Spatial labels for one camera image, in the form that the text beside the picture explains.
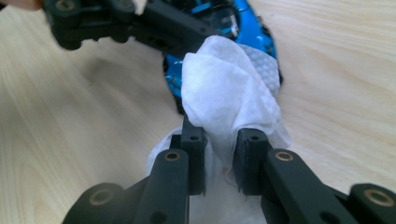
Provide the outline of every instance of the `white cloth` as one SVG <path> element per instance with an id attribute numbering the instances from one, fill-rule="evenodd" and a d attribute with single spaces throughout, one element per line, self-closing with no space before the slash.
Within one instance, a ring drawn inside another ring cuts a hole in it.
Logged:
<path id="1" fill-rule="evenodd" d="M 238 192 L 233 177 L 237 131 L 255 128 L 266 133 L 273 147 L 287 148 L 290 137 L 276 103 L 279 79 L 276 60 L 233 41 L 211 36 L 197 53 L 186 55 L 182 69 L 183 107 L 208 138 L 205 149 L 206 196 L 192 196 L 190 223 L 265 223 L 260 197 Z M 156 155 L 168 149 L 173 130 L 148 157 L 148 173 Z"/>

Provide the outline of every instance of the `screw hole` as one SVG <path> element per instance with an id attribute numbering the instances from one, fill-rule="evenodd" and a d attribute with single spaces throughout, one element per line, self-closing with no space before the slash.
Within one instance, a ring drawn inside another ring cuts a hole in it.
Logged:
<path id="1" fill-rule="evenodd" d="M 293 160 L 293 156 L 287 152 L 277 152 L 275 154 L 275 157 L 277 157 L 280 161 L 292 161 Z"/>
<path id="2" fill-rule="evenodd" d="M 166 214 L 163 212 L 155 212 L 149 217 L 151 224 L 163 224 L 166 221 Z"/>
<path id="3" fill-rule="evenodd" d="M 114 193 L 110 189 L 99 189 L 91 195 L 90 204 L 94 206 L 103 205 L 114 198 Z"/>
<path id="4" fill-rule="evenodd" d="M 325 221 L 326 223 L 329 224 L 339 224 L 340 219 L 338 219 L 337 216 L 333 215 L 332 213 L 329 212 L 321 212 L 320 213 L 320 218 Z"/>
<path id="5" fill-rule="evenodd" d="M 167 161 L 177 161 L 178 159 L 180 159 L 180 154 L 178 154 L 175 151 L 171 151 L 171 152 L 166 153 L 165 159 Z"/>

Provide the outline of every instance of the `black plastic part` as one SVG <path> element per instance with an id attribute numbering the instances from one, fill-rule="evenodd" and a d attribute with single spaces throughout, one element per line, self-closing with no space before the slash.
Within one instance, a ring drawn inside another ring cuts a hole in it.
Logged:
<path id="1" fill-rule="evenodd" d="M 173 134 L 171 138 L 170 149 L 181 149 L 181 134 Z"/>
<path id="2" fill-rule="evenodd" d="M 238 131 L 233 154 L 233 173 L 239 190 L 246 195 L 262 195 L 260 163 L 273 149 L 264 132 L 257 129 Z"/>
<path id="3" fill-rule="evenodd" d="M 396 194 L 374 184 L 354 185 L 347 208 L 359 223 L 396 223 Z"/>
<path id="4" fill-rule="evenodd" d="M 180 115 L 185 115 L 186 112 L 184 111 L 183 102 L 181 98 L 177 96 L 174 96 L 174 98 L 175 98 L 177 113 Z"/>
<path id="5" fill-rule="evenodd" d="M 358 223 L 294 152 L 268 152 L 265 173 L 290 223 Z"/>
<path id="6" fill-rule="evenodd" d="M 206 137 L 203 128 L 193 126 L 184 116 L 181 134 L 181 149 L 189 154 L 190 195 L 205 194 L 205 147 Z"/>
<path id="7" fill-rule="evenodd" d="M 45 0 L 51 31 L 65 49 L 81 41 L 111 37 L 124 43 L 130 36 L 157 50 L 184 58 L 218 32 L 161 0 L 149 0 L 142 15 L 130 0 Z"/>
<path id="8" fill-rule="evenodd" d="M 158 154 L 134 218 L 135 224 L 187 224 L 189 156 L 179 149 Z"/>
<path id="9" fill-rule="evenodd" d="M 99 184 L 87 189 L 67 213 L 63 224 L 111 223 L 123 189 L 115 184 Z"/>

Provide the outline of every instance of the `wooden table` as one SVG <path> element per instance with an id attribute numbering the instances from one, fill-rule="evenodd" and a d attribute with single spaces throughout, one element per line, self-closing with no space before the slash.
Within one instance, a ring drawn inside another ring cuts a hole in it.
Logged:
<path id="1" fill-rule="evenodd" d="M 343 192 L 396 191 L 396 3 L 251 4 L 276 40 L 290 149 Z M 85 189 L 143 178 L 182 121 L 161 53 L 109 39 L 65 51 L 42 12 L 0 16 L 0 223 L 60 223 Z"/>

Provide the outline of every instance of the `brass insert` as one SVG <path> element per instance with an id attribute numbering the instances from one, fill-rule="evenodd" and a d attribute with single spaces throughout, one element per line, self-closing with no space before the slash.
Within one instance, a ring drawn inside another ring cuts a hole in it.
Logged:
<path id="1" fill-rule="evenodd" d="M 390 198 L 387 193 L 379 189 L 367 189 L 364 191 L 364 196 L 366 196 L 366 198 L 368 198 L 372 203 L 376 203 L 384 207 L 392 207 L 395 205 L 395 201 Z"/>

